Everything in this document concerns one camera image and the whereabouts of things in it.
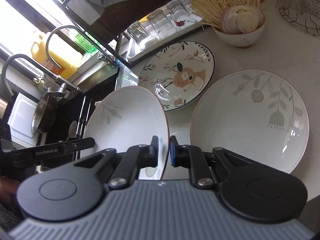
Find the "person's hand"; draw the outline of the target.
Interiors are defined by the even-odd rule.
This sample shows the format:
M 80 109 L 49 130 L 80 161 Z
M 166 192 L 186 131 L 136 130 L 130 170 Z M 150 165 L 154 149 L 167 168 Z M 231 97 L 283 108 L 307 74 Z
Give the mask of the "person's hand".
M 11 204 L 12 195 L 16 194 L 19 185 L 20 185 L 19 181 L 1 177 L 1 180 L 0 180 L 1 201 L 7 204 Z

